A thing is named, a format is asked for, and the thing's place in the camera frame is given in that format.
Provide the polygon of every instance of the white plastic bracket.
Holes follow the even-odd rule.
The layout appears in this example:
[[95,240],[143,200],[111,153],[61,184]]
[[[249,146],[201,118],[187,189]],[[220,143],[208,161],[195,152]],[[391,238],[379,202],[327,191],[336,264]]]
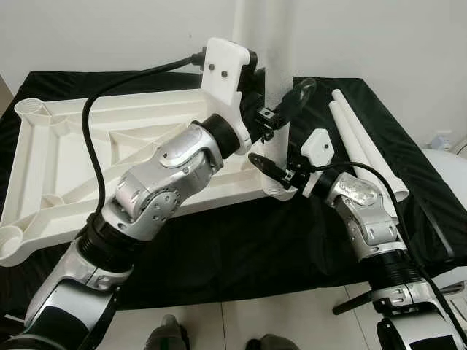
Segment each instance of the white plastic bracket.
[[[308,158],[312,166],[326,166],[334,156],[334,148],[326,129],[315,129],[300,150],[301,155]],[[322,171],[311,173],[302,194],[309,197],[318,182]]]
[[242,93],[237,91],[243,66],[250,53],[242,46],[220,38],[207,42],[201,89],[207,95],[207,115],[218,114],[231,125],[239,139],[236,154],[243,155],[251,147],[251,138],[240,114]]

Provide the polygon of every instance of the white floor tile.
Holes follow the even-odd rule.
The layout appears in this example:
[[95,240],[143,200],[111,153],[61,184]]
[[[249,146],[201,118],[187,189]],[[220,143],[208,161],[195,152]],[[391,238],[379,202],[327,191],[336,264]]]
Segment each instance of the white floor tile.
[[[349,297],[353,298],[370,290],[368,283],[357,283],[346,286]],[[382,315],[378,314],[372,303],[360,306],[354,310],[360,322],[363,335],[370,350],[381,350],[377,335],[377,324],[382,320]]]
[[367,349],[354,313],[331,312],[345,300],[345,288],[337,287],[223,303],[227,350],[243,350],[249,339],[267,333],[291,339],[301,350]]
[[97,349],[142,350],[166,314],[176,316],[187,329],[192,350],[225,349],[220,303],[118,311]]

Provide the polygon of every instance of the black cloth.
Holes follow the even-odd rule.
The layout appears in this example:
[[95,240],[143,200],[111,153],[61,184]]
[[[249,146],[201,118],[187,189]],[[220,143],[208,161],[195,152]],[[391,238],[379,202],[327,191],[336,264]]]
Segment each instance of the black cloth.
[[[32,72],[0,119],[0,199],[3,200],[20,124],[15,102],[84,98],[129,72]],[[118,87],[112,94],[197,88],[196,74],[167,73]],[[340,88],[379,150],[411,195],[401,203],[409,234],[427,269],[436,274],[467,263],[467,213],[450,188],[361,79],[317,78],[317,92],[291,123],[297,152],[315,128],[329,131],[335,160],[347,153],[328,109]],[[41,249],[13,268],[0,268],[3,312],[23,314],[66,244]],[[239,203],[169,220],[141,255],[121,292],[121,308],[146,308],[259,298],[365,280],[344,225],[317,198],[296,195]]]

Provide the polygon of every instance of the black cable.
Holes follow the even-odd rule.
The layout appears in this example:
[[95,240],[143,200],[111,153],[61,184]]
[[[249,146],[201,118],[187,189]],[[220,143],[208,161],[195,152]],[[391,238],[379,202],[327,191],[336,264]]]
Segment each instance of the black cable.
[[102,175],[101,166],[99,165],[99,160],[97,158],[96,150],[93,146],[93,140],[90,137],[89,131],[89,112],[90,108],[92,107],[93,103],[102,96],[104,93],[108,92],[109,90],[116,88],[119,85],[125,84],[131,80],[135,80],[141,77],[146,77],[148,75],[162,73],[164,71],[171,71],[173,69],[177,69],[183,66],[187,66],[188,64],[196,61],[199,59],[200,54],[195,54],[187,58],[183,58],[182,60],[175,61],[172,63],[164,64],[162,66],[158,66],[155,68],[145,69],[144,71],[139,71],[135,74],[132,74],[129,77],[124,77],[122,79],[116,79],[101,88],[99,88],[93,95],[91,95],[88,100],[86,101],[81,114],[81,123],[82,123],[82,134],[85,138],[86,147],[88,148],[90,161],[93,164],[94,172],[96,173],[97,178],[97,186],[99,189],[99,200],[96,207],[96,213],[98,214],[102,207],[104,206],[105,202],[105,183],[104,183],[104,176]]
[[395,213],[397,215],[397,218],[399,220],[399,225],[401,226],[400,234],[402,237],[402,240],[406,244],[407,247],[407,252],[409,253],[409,256],[414,260],[415,267],[417,270],[420,272],[420,275],[430,284],[431,289],[433,290],[434,295],[438,299],[439,303],[441,304],[441,307],[444,309],[446,314],[449,316],[451,319],[452,324],[454,325],[454,328],[457,330],[459,333],[460,338],[462,339],[462,342],[464,342],[464,346],[467,346],[467,335],[464,332],[463,328],[460,326],[458,319],[456,319],[454,313],[452,312],[451,308],[449,307],[449,304],[447,303],[446,299],[443,296],[443,293],[439,290],[438,286],[433,282],[431,279],[430,275],[426,272],[425,268],[423,267],[422,263],[420,262],[418,256],[414,253],[414,249],[412,246],[412,243],[410,242],[409,239],[409,233],[407,230],[406,223],[404,221],[404,216],[402,215],[398,205],[397,205],[397,200],[395,198],[395,194],[393,192],[393,189],[387,182],[387,180],[381,175],[378,171],[373,169],[371,166],[367,166],[366,164],[363,163],[357,163],[357,162],[339,162],[339,163],[333,163],[329,164],[327,166],[312,166],[312,172],[315,171],[324,171],[332,168],[348,168],[356,166],[358,168],[363,168],[373,175],[375,175],[379,181],[386,187],[386,190],[391,198],[391,201],[393,202]]
[[467,147],[467,144],[464,144],[464,145],[457,151],[456,155],[459,155],[459,154],[464,150],[464,148],[466,148],[466,147]]

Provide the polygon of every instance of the person's foot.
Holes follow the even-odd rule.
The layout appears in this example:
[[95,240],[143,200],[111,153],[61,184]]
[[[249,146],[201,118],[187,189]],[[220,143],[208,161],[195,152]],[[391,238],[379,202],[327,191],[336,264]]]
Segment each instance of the person's foot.
[[286,338],[268,334],[258,339],[252,339],[247,343],[245,350],[300,350],[297,345]]
[[144,350],[190,350],[186,329],[180,326],[173,315],[165,315],[146,340]]

